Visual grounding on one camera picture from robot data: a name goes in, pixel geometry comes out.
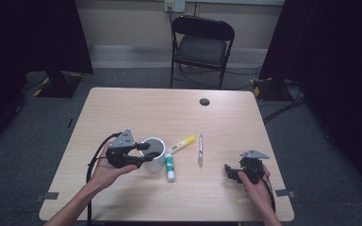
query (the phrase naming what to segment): gray carpet floor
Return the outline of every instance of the gray carpet floor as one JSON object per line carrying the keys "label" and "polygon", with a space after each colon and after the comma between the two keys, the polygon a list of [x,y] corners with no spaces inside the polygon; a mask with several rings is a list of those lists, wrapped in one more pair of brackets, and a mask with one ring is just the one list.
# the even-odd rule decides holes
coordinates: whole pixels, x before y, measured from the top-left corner
{"label": "gray carpet floor", "polygon": [[[225,76],[223,89],[252,90],[250,79],[258,70],[233,69]],[[0,225],[43,224],[39,219],[41,202],[35,199],[49,189],[90,89],[166,89],[169,74],[169,68],[96,69],[94,75],[84,76],[72,99],[38,98],[33,96],[37,87],[26,89],[21,111],[0,134]],[[44,72],[28,74],[25,87],[44,76]],[[176,77],[188,79],[180,73]],[[174,88],[213,89],[218,84],[218,77],[211,73],[188,77],[198,82],[174,81]],[[292,95],[298,93],[297,87],[289,90]],[[287,103],[257,104],[264,118]],[[296,106],[267,122],[266,129],[285,185],[297,194],[291,199],[295,219],[283,225],[362,225],[362,178],[327,139],[321,119],[311,108]]]}

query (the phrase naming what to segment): floor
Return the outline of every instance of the floor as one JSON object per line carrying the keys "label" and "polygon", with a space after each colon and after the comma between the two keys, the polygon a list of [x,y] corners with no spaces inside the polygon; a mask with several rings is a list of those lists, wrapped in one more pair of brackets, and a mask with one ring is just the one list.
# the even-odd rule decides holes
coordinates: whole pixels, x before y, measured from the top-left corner
{"label": "floor", "polygon": [[[91,45],[93,68],[165,68],[170,67],[172,48],[162,46]],[[267,49],[234,48],[228,68],[257,68],[263,65]]]}

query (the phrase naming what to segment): chair backrest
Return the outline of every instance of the chair backrest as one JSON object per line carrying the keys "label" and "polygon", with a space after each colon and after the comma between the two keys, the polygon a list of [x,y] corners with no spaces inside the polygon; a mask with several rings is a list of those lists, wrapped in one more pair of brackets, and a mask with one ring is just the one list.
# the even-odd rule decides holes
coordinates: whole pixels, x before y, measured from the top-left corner
{"label": "chair backrest", "polygon": [[174,36],[178,33],[215,40],[233,41],[235,37],[234,29],[226,22],[188,15],[173,20],[172,32]]}

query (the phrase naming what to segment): chair seat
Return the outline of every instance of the chair seat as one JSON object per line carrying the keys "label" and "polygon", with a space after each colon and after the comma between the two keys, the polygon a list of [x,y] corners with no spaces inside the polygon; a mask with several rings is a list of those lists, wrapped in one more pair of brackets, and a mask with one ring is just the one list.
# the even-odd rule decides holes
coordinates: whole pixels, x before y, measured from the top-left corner
{"label": "chair seat", "polygon": [[175,59],[221,67],[226,47],[227,44],[223,40],[184,36],[175,54]]}

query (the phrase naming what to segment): white pen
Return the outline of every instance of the white pen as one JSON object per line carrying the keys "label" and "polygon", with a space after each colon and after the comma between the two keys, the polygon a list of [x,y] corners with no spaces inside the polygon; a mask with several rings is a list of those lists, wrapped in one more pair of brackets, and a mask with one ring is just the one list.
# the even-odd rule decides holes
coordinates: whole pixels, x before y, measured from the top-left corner
{"label": "white pen", "polygon": [[202,167],[204,163],[204,137],[202,135],[199,136],[199,158],[198,164]]}

